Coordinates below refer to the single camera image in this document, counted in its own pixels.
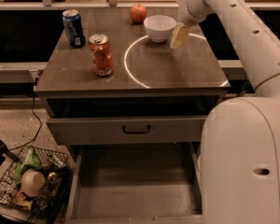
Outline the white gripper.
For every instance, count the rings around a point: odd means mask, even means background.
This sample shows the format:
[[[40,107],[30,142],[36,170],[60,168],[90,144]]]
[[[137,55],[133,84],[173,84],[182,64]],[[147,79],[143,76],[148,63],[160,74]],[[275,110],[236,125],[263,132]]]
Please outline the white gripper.
[[[171,49],[177,49],[189,36],[190,26],[204,21],[214,10],[204,0],[175,0],[178,4],[177,17],[180,22],[176,24],[170,42]]]

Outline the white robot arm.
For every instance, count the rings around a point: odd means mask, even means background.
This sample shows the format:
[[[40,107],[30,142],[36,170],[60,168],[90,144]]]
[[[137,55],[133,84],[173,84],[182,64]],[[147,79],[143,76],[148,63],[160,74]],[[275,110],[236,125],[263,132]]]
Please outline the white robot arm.
[[[245,0],[180,0],[186,25],[217,14],[255,94],[217,105],[201,138],[203,224],[280,224],[280,40]]]

